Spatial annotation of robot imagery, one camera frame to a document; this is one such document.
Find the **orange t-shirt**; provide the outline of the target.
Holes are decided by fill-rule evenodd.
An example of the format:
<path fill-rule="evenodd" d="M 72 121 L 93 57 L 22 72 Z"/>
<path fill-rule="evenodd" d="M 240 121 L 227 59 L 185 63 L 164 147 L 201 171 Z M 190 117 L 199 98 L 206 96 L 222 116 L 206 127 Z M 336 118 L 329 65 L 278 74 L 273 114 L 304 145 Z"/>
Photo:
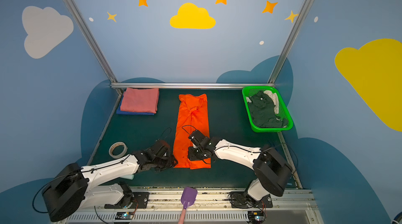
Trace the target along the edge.
<path fill-rule="evenodd" d="M 193 146 L 189 135 L 193 131 L 199 130 L 203 135 L 209 136 L 207 95 L 180 95 L 179 100 L 178 122 L 173 146 L 173 155 L 178 161 L 175 167 L 191 170 L 211 168 L 210 158 L 206 161 L 190 161 L 188 158 L 188 149 Z"/>

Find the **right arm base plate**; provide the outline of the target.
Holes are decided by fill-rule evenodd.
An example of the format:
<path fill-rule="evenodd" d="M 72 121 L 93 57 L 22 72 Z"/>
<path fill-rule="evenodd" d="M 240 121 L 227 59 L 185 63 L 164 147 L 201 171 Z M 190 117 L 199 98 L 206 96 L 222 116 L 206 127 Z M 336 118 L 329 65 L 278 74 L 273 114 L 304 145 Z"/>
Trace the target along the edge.
<path fill-rule="evenodd" d="M 272 208 L 273 203 L 271 195 L 264 196 L 261 200 L 255 200 L 245 192 L 230 192 L 228 200 L 232 208 L 249 209 L 249 208 Z"/>

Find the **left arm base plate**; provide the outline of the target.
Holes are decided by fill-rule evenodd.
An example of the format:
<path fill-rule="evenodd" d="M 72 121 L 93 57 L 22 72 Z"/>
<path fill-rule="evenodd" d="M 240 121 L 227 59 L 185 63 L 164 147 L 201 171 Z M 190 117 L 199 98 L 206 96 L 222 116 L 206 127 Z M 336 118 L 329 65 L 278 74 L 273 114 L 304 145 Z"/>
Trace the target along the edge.
<path fill-rule="evenodd" d="M 147 208 L 149 193 L 146 192 L 131 192 L 125 193 L 122 199 L 116 203 L 105 204 L 105 209 L 145 209 Z"/>

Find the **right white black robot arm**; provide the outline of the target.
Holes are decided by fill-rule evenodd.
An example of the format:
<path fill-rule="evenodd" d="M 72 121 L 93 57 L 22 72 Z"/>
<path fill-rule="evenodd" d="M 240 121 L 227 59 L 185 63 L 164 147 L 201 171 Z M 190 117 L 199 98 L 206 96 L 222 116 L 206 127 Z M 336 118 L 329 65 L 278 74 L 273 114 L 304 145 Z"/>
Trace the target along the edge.
<path fill-rule="evenodd" d="M 260 201 L 268 194 L 281 197 L 293 174 L 291 165 L 270 145 L 252 148 L 213 137 L 204 145 L 193 144 L 188 148 L 190 161 L 211 157 L 228 160 L 252 169 L 256 179 L 248 185 L 245 196 Z"/>

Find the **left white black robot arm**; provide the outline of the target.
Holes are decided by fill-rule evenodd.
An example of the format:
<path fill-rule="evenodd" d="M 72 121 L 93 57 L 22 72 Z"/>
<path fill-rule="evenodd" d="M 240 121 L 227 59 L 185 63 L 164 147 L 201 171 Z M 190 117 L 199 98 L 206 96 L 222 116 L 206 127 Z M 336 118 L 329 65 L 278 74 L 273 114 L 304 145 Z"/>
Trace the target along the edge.
<path fill-rule="evenodd" d="M 62 221 L 81 208 L 105 206 L 111 209 L 138 207 L 139 201 L 125 182 L 102 187 L 114 179 L 178 165 L 167 142 L 158 140 L 145 150 L 92 166 L 67 165 L 42 190 L 51 222 Z"/>

